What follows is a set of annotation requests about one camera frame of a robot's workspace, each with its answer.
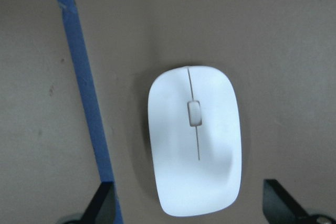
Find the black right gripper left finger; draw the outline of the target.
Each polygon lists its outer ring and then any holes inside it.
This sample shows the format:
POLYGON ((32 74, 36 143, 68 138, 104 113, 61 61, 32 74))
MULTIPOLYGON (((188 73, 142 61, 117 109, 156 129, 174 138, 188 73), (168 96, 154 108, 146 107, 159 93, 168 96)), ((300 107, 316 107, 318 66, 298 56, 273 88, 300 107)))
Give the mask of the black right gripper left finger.
POLYGON ((113 182, 100 184, 79 223, 113 223, 115 213, 113 182))

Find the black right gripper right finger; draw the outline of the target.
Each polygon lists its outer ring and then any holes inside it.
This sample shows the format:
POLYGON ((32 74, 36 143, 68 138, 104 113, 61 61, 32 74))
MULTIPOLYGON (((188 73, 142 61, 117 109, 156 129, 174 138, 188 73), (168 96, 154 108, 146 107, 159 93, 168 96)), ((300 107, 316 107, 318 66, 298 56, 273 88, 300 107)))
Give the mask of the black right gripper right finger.
POLYGON ((276 179, 263 183, 263 214, 268 223, 304 223, 308 213, 276 179))

